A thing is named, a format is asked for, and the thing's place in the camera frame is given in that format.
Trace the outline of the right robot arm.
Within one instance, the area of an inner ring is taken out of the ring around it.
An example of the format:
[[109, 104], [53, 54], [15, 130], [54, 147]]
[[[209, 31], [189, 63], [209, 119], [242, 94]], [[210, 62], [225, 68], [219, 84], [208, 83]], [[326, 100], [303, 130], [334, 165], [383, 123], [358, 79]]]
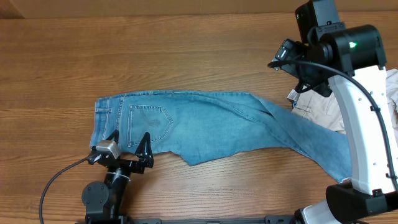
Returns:
[[397, 144], [386, 96], [386, 55], [372, 25], [347, 28], [334, 1], [295, 10], [301, 39], [285, 40], [271, 68], [298, 79], [296, 91], [334, 95], [352, 163], [350, 181], [331, 185], [324, 201], [297, 210], [287, 223], [362, 223], [397, 209]]

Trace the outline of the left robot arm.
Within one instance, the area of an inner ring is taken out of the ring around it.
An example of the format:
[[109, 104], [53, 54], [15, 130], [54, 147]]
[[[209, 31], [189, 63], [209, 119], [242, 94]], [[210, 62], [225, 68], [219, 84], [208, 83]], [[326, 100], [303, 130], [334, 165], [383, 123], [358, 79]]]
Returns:
[[150, 146], [150, 134], [146, 132], [134, 155], [138, 160], [121, 159], [118, 146], [119, 131], [93, 146], [86, 159], [90, 165], [98, 163], [107, 168], [104, 181], [88, 184], [82, 192], [82, 202], [86, 208], [85, 223], [132, 223], [128, 215], [120, 212], [125, 189], [130, 175], [143, 174], [152, 168], [154, 157]]

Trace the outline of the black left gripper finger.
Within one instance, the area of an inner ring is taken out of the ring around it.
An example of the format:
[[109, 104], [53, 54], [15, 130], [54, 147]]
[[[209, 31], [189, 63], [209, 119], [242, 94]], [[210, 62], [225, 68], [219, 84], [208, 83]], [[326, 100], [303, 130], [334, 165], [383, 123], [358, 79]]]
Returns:
[[154, 157], [150, 143], [150, 133], [145, 132], [134, 153], [138, 158], [138, 164], [144, 168], [153, 168], [154, 166]]
[[115, 129], [107, 138], [107, 141], [114, 141], [116, 144], [119, 142], [119, 131]]

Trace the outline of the light blue denim jeans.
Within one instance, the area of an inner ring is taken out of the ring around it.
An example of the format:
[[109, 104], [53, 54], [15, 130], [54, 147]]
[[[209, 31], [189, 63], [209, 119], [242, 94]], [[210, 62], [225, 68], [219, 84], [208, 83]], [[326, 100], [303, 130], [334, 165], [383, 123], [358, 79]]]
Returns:
[[337, 182], [352, 174], [344, 134], [247, 92], [151, 90], [100, 98], [90, 144], [113, 131], [122, 152], [135, 152], [149, 133], [153, 153], [172, 152], [191, 166], [285, 147], [315, 161]]

